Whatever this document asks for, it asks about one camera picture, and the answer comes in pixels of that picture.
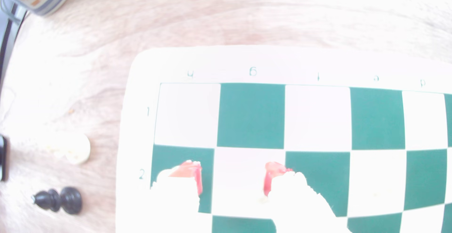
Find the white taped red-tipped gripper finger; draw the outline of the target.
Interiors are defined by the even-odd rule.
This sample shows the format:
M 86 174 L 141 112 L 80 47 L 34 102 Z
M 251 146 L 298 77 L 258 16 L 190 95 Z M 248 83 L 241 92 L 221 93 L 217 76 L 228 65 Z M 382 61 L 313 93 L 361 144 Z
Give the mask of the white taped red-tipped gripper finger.
M 277 233 L 349 233 L 326 199 L 307 183 L 302 172 L 269 161 L 263 184 Z
M 184 161 L 162 170 L 149 190 L 138 198 L 139 233 L 201 233 L 202 194 L 200 161 Z

